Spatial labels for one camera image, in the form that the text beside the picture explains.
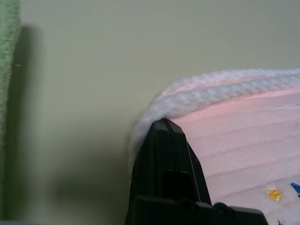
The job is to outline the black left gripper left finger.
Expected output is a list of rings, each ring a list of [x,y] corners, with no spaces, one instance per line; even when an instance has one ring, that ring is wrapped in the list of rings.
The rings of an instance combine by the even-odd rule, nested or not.
[[[169,119],[152,123],[137,154],[130,199],[138,195],[176,199],[176,147]]]

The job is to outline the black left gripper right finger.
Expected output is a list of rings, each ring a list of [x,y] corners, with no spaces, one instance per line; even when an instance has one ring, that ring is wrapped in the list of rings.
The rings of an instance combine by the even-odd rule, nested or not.
[[[171,136],[175,166],[174,171],[167,173],[168,180],[174,187],[172,198],[174,200],[186,198],[211,205],[201,164],[188,144],[185,134],[170,120],[166,120],[166,126]]]

